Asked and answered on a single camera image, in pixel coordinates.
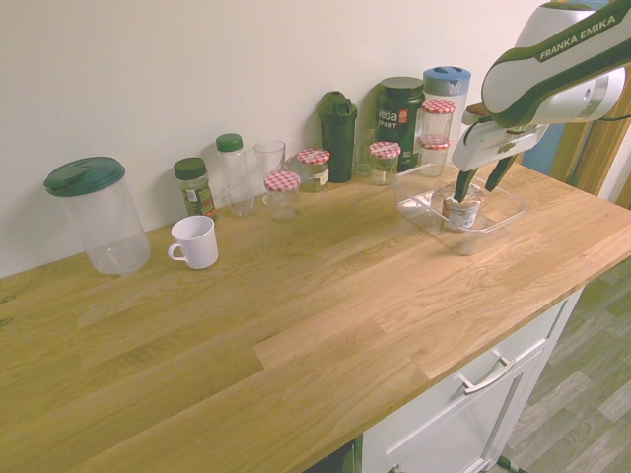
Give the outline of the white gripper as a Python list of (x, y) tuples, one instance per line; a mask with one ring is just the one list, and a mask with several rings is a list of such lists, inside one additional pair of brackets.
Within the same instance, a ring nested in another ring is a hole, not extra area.
[(488, 192), (493, 191), (515, 162), (515, 155), (532, 149), (545, 132), (545, 124), (503, 128), (493, 120), (479, 120), (471, 125), (452, 155), (452, 163), (460, 169), (454, 200), (461, 203), (465, 199), (478, 168), (498, 162), (485, 184)]

